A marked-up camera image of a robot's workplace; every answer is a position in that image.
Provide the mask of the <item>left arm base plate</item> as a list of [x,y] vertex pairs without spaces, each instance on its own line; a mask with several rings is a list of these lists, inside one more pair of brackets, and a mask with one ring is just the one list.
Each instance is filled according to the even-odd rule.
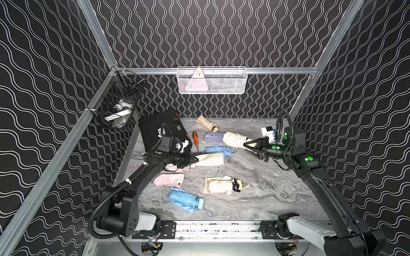
[[137,239],[165,239],[175,238],[177,224],[174,221],[160,221],[154,225],[152,230],[143,230],[136,234]]

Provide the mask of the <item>beige umbrella with wooden handle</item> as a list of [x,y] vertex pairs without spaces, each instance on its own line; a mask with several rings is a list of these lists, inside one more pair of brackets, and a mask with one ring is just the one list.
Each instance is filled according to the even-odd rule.
[[205,178],[204,193],[205,194],[220,194],[227,195],[233,192],[240,193],[243,189],[251,188],[251,186],[243,185],[242,180],[229,176]]

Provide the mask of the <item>cream sleeved umbrella front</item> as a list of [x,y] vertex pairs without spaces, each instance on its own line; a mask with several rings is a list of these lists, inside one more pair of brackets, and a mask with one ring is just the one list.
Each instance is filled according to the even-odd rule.
[[246,136],[243,136],[243,135],[238,134],[238,133],[226,132],[223,135],[223,142],[226,145],[228,145],[230,147],[234,147],[234,148],[249,150],[243,144],[248,143],[250,141],[253,141],[253,139],[251,139],[249,137],[246,137]]

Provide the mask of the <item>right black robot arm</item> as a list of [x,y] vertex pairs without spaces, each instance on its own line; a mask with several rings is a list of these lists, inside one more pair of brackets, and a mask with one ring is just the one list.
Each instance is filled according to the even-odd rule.
[[265,162],[283,160],[286,170],[295,174],[313,192],[333,226],[326,229],[302,218],[298,213],[281,214],[274,227],[280,238],[306,239],[328,256],[376,256],[386,243],[379,229],[372,229],[352,209],[332,184],[319,157],[305,147],[306,134],[299,128],[286,127],[282,142],[273,144],[268,137],[247,141],[244,148]]

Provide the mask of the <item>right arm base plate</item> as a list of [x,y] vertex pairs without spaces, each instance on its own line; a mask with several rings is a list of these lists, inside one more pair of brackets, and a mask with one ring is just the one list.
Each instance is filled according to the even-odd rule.
[[264,240],[297,240],[297,235],[292,234],[287,224],[283,221],[261,221],[258,231]]

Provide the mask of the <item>cream umbrella sleeve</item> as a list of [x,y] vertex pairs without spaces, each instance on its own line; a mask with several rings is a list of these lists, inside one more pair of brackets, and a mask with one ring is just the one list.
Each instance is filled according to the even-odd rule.
[[223,153],[213,153],[213,154],[203,154],[198,155],[198,162],[192,164],[192,166],[222,166],[224,165],[224,154]]

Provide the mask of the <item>lavender umbrella sleeve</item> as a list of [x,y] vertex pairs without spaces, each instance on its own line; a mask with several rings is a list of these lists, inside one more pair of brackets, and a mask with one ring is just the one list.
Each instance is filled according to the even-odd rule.
[[204,141],[209,143],[222,143],[225,133],[221,132],[208,132],[204,136]]

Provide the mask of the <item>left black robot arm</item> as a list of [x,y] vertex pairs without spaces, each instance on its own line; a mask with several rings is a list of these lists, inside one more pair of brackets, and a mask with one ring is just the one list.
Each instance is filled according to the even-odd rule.
[[101,201],[90,217],[89,233],[97,239],[129,237],[139,223],[138,199],[146,186],[172,164],[183,169],[198,162],[192,155],[192,141],[162,135],[156,145],[144,154],[143,164],[125,181],[106,188]]

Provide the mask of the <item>light blue umbrella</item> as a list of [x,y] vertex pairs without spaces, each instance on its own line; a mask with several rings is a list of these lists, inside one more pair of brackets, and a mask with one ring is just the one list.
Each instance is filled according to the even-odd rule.
[[209,217],[214,216],[210,210],[204,208],[204,198],[188,193],[180,188],[172,187],[170,189],[169,200],[175,206],[189,213],[194,213],[195,211],[205,211]]

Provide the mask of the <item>light blue sleeve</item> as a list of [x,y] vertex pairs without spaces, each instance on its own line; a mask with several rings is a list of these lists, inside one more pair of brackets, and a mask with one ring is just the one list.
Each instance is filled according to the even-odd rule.
[[222,153],[224,158],[230,157],[232,156],[232,149],[226,146],[219,146],[219,145],[215,145],[212,147],[207,147],[204,150],[205,154],[218,154],[218,153]]

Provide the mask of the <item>pink sleeved umbrella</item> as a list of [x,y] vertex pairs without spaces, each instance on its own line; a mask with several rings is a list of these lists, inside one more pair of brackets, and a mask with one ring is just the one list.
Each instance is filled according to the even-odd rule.
[[165,166],[165,171],[167,172],[176,172],[176,173],[181,173],[181,172],[187,172],[190,170],[190,167],[184,167],[184,168],[178,168],[176,165],[173,164],[168,164]]

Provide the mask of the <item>pink umbrella sleeve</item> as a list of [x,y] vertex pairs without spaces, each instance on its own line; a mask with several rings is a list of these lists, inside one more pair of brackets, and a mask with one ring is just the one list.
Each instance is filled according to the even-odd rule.
[[181,184],[184,181],[184,174],[182,173],[165,173],[156,177],[153,183],[156,186],[169,186],[175,188],[181,188]]

